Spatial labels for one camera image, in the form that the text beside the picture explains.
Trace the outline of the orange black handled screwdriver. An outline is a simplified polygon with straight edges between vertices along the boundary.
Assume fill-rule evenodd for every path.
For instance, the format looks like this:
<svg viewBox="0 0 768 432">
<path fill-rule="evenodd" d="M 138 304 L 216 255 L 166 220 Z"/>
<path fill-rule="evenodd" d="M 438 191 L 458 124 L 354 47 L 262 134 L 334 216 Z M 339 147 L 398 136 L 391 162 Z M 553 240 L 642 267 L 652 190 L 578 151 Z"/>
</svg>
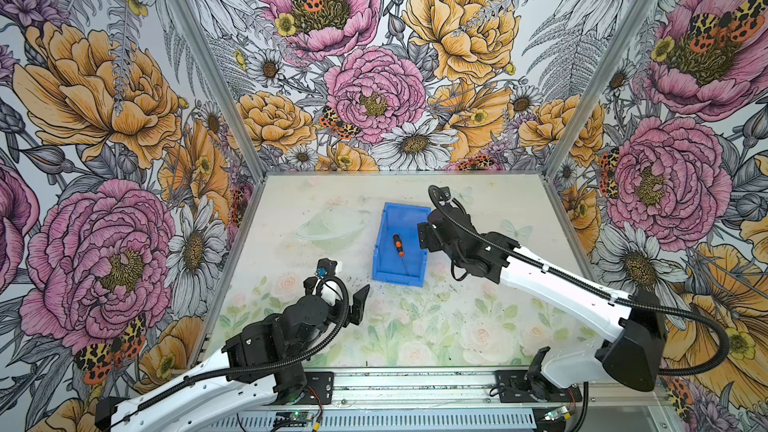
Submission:
<svg viewBox="0 0 768 432">
<path fill-rule="evenodd" d="M 403 274 L 405 276 L 408 276 L 409 275 L 409 271 L 408 271 L 408 265 L 407 265 L 407 261 L 406 261 L 406 254 L 405 254 L 402 238 L 401 238 L 401 236 L 399 234 L 395 233 L 393 235 L 392 239 L 393 239 L 393 244 L 394 244 L 395 250 L 397 252 L 397 255 L 400 258 L 400 261 L 401 261 L 402 266 L 403 266 Z"/>
</svg>

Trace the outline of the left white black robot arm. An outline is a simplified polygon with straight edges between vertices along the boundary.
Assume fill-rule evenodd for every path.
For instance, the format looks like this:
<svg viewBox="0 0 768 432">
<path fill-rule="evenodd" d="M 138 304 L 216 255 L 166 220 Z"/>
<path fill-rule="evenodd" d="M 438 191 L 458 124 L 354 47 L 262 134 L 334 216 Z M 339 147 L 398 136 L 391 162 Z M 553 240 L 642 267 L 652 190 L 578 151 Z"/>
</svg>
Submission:
<svg viewBox="0 0 768 432">
<path fill-rule="evenodd" d="M 319 260 L 294 304 L 246 325 L 182 375 L 133 399 L 101 400 L 96 428 L 192 431 L 249 406 L 296 402 L 308 384 L 305 362 L 364 317 L 369 286 L 349 292 L 337 266 L 331 259 Z"/>
</svg>

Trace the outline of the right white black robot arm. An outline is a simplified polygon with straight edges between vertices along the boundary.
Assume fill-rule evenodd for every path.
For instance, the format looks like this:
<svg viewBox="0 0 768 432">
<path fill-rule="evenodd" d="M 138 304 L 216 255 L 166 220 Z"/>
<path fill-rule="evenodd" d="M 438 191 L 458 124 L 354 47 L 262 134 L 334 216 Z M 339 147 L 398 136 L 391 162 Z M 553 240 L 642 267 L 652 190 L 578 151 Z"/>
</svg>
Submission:
<svg viewBox="0 0 768 432">
<path fill-rule="evenodd" d="M 666 343 L 659 301 L 643 293 L 638 301 L 559 269 L 517 240 L 497 232 L 479 233 L 449 188 L 431 185 L 434 206 L 418 226 L 419 244 L 444 252 L 466 276 L 523 291 L 577 319 L 596 333 L 572 349 L 541 347 L 518 387 L 538 399 L 592 381 L 612 381 L 638 392 L 656 386 Z"/>
</svg>

